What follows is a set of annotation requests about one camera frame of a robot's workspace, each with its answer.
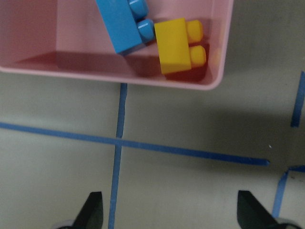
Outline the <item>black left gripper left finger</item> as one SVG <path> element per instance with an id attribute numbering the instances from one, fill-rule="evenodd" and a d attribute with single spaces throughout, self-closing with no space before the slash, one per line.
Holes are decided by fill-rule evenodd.
<path id="1" fill-rule="evenodd" d="M 73 229 L 101 229 L 103 225 L 102 192 L 91 192 L 76 217 Z"/>

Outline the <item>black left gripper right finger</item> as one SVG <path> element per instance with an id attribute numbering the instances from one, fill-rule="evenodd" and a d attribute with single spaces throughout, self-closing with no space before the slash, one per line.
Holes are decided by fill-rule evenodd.
<path id="1" fill-rule="evenodd" d="M 247 190 L 238 191 L 237 222 L 242 229 L 283 228 L 254 195 Z"/>

